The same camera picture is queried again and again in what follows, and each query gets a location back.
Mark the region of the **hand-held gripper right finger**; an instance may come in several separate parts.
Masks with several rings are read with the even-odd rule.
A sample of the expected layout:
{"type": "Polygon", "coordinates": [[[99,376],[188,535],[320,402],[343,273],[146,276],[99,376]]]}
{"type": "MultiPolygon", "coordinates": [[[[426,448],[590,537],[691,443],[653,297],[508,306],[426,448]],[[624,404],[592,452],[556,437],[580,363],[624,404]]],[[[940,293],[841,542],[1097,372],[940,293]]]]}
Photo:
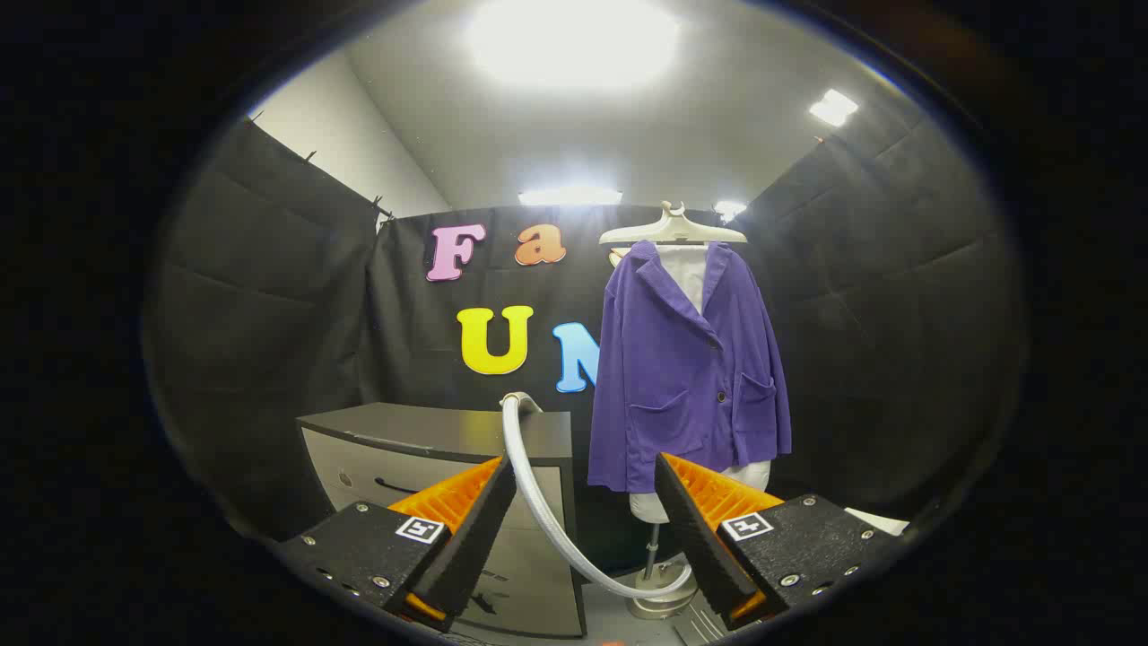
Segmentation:
{"type": "Polygon", "coordinates": [[[783,503],[665,452],[656,458],[656,495],[728,629],[819,604],[878,573],[902,545],[823,496],[783,503]]]}

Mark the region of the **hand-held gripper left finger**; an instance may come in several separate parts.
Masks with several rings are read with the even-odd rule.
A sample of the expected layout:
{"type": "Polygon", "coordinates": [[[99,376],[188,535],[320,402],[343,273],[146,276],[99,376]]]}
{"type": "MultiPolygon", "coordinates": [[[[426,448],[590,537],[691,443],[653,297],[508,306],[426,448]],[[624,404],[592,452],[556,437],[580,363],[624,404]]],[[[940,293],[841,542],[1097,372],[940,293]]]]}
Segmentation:
{"type": "Polygon", "coordinates": [[[349,504],[274,557],[360,616],[448,633],[515,495],[512,464],[496,457],[400,503],[349,504]]]}

